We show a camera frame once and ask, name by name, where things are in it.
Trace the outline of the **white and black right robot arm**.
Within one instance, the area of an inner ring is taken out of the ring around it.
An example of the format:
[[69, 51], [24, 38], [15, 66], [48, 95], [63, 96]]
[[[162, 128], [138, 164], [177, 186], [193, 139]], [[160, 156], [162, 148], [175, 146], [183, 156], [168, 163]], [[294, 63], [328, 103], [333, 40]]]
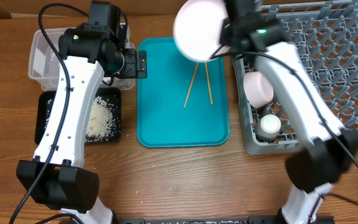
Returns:
[[358, 131], [346, 129], [313, 86], [297, 47], [277, 19], [265, 20], [253, 1], [225, 1], [228, 17], [220, 44], [228, 55], [253, 57], [278, 96], [295, 129], [300, 151], [285, 161], [292, 188], [275, 223], [333, 223], [317, 217], [334, 184], [354, 164], [358, 168]]

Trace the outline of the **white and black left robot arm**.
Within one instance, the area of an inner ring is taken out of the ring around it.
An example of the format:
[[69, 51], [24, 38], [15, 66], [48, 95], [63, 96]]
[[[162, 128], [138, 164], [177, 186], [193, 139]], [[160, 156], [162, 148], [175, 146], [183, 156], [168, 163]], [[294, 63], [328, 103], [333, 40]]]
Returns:
[[50, 47], [60, 76], [47, 128], [33, 158], [19, 161], [16, 176], [25, 198], [75, 223], [116, 223], [98, 197], [99, 176], [86, 170], [85, 136], [91, 108], [105, 78], [147, 76], [147, 55], [126, 47], [126, 14], [110, 2], [93, 1], [87, 22], [67, 29]]

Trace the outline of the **pink bowl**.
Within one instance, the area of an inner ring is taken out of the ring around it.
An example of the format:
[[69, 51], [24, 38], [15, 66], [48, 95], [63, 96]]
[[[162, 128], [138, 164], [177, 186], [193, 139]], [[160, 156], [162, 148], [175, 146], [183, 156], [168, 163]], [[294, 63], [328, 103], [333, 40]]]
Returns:
[[260, 72], [249, 72], [243, 79], [244, 93], [254, 108], [260, 108], [273, 99], [273, 86]]

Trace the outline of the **large white round plate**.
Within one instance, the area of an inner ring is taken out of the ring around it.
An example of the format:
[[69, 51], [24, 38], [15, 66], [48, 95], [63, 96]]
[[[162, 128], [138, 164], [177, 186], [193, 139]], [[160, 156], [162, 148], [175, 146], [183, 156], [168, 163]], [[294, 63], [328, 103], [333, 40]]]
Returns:
[[222, 0], [188, 0], [173, 25], [178, 50], [194, 62], [209, 62], [213, 54], [229, 50], [219, 43], [227, 11]]

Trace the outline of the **pale green plastic cup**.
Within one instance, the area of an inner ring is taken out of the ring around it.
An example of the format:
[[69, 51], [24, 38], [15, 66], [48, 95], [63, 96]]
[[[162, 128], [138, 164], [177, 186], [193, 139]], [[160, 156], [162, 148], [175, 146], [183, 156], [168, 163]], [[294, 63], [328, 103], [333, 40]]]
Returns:
[[273, 114], [265, 115], [257, 122], [255, 134], [263, 141], [273, 141], [278, 136], [281, 125], [277, 116]]

